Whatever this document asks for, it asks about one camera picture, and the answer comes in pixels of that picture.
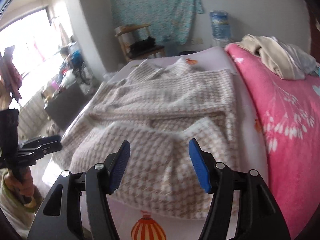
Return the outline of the person's left hand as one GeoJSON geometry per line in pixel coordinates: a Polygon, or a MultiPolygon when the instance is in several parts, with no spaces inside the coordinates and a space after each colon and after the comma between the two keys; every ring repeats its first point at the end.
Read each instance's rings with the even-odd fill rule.
{"type": "Polygon", "coordinates": [[[24,197],[31,198],[34,195],[35,186],[33,184],[33,177],[31,174],[31,170],[29,167],[26,167],[23,170],[23,176],[21,180],[18,180],[11,171],[9,171],[4,176],[4,183],[6,184],[7,188],[16,193],[18,193],[24,197]]]}

